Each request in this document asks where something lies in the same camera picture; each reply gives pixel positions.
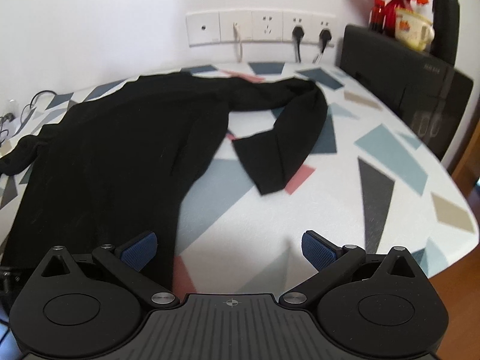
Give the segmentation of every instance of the patterned tablecloth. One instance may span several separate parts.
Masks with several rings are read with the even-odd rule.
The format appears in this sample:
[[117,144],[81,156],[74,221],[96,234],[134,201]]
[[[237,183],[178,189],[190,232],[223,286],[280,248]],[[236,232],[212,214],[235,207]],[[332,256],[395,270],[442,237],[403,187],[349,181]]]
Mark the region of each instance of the patterned tablecloth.
[[[174,264],[178,295],[282,294],[316,273],[301,252],[301,237],[308,229],[337,245],[356,244],[369,253],[384,254],[403,245],[429,277],[477,245],[477,222],[435,156],[340,69],[250,63],[190,71],[201,77],[240,74],[255,81],[311,78],[325,93],[329,112],[298,173],[283,191],[266,196],[260,196],[243,170],[231,141],[272,128],[282,110],[230,113],[225,139],[181,207]],[[42,125],[59,122],[75,103],[108,95],[135,79],[42,96],[20,133],[5,142],[0,153],[8,153],[22,136],[37,134]],[[126,156],[130,149],[125,147]],[[30,170],[0,178],[0,241],[14,221]],[[138,178],[148,182],[149,176]],[[125,180],[125,188],[129,182],[139,180]]]

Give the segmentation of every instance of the wall socket panel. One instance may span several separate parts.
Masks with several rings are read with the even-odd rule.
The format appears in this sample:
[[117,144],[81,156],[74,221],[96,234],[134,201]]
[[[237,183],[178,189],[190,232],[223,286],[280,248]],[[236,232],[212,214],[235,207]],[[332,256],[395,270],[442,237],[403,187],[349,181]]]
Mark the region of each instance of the wall socket panel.
[[292,42],[295,26],[303,27],[302,43],[318,44],[323,29],[332,32],[333,44],[339,34],[337,18],[332,14],[281,10],[225,10],[187,15],[190,46],[236,42],[233,25],[239,24],[243,42]]

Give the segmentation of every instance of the black bottle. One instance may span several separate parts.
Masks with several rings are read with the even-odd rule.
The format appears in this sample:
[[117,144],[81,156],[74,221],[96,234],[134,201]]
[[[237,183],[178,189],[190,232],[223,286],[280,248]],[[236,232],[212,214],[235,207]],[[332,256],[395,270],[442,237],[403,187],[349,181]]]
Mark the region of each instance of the black bottle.
[[458,0],[433,0],[433,29],[435,39],[430,54],[455,65],[460,28],[460,5]]

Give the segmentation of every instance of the black cloth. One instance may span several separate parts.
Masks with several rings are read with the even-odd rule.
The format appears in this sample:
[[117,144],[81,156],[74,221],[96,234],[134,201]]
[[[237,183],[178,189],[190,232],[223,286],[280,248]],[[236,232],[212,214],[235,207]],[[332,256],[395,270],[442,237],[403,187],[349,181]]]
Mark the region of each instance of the black cloth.
[[312,81],[141,76],[74,105],[0,160],[7,175],[35,160],[2,265],[31,268],[53,245],[83,254],[149,230],[158,252],[142,272],[171,287],[179,207],[225,138],[229,111],[283,106],[272,130],[233,142],[261,194],[285,187],[322,130],[327,104]]

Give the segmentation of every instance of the wall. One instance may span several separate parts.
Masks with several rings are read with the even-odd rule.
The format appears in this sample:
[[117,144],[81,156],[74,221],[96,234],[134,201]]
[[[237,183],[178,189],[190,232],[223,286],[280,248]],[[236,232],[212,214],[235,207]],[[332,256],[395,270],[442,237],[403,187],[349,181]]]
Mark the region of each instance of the wall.
[[[42,89],[83,87],[178,65],[227,62],[232,45],[189,48],[185,14],[208,9],[275,8],[337,15],[341,28],[365,24],[373,0],[0,0],[0,108],[20,105]],[[453,156],[480,92],[480,1],[460,0],[457,66],[476,80],[462,125],[445,156]],[[430,14],[429,7],[424,9]],[[304,60],[316,49],[305,46]],[[323,62],[333,63],[335,49]],[[249,44],[244,58],[293,61],[289,44]]]

